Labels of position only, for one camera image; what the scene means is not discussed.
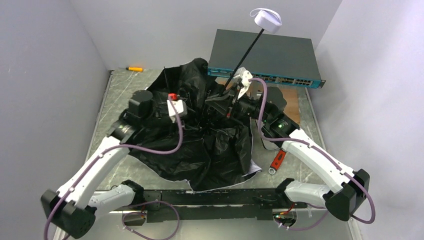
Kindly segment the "black umbrella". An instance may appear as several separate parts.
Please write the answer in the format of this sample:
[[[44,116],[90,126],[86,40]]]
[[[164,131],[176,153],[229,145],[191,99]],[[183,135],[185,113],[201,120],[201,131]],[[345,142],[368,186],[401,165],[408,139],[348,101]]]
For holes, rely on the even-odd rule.
[[[252,156],[251,118],[227,118],[205,104],[208,97],[224,90],[215,77],[207,74],[207,67],[208,62],[198,57],[165,68],[146,89],[152,92],[156,104],[165,102],[170,93],[186,103],[179,150],[168,155],[135,149],[129,153],[161,178],[187,181],[198,192],[241,184],[261,171]],[[140,133],[139,145],[153,150],[171,150],[179,140],[176,122],[150,123]]]

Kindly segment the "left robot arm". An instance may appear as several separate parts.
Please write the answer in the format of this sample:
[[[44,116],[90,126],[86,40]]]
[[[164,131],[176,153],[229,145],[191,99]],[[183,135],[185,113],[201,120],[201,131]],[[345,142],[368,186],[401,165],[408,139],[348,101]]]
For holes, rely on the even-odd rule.
[[[77,173],[58,190],[48,189],[41,196],[46,215],[43,238],[49,238],[51,224],[66,232],[64,237],[79,239],[93,226],[95,220],[120,207],[138,207],[147,204],[144,188],[127,180],[100,195],[97,187],[109,172],[132,150],[156,155],[170,155],[180,149],[183,142],[182,117],[187,105],[177,94],[169,93],[164,102],[154,103],[149,90],[136,91],[123,111],[102,139],[94,154]],[[171,150],[154,150],[140,146],[141,130],[149,124],[177,123],[178,142]]]

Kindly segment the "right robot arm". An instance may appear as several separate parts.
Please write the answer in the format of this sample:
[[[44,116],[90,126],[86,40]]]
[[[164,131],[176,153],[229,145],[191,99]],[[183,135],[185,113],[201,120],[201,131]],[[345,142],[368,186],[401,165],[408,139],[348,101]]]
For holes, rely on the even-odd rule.
[[[284,113],[287,102],[277,87],[268,87],[258,99],[239,96],[229,89],[209,96],[205,103],[228,118],[257,120],[258,133],[264,140],[296,156],[323,180],[323,184],[312,184],[285,179],[276,189],[285,201],[326,208],[345,222],[350,218],[364,224],[375,221],[375,204],[368,192],[369,173],[364,169],[353,170],[316,144]]]

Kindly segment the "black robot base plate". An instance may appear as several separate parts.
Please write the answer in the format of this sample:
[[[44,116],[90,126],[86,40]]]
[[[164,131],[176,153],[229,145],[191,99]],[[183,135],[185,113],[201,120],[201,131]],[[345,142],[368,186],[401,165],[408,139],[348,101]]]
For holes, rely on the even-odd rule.
[[[144,210],[148,223],[171,220],[256,219],[270,221],[279,211],[294,213],[305,203],[291,203],[275,188],[219,189],[206,192],[189,190],[145,190],[121,207]]]

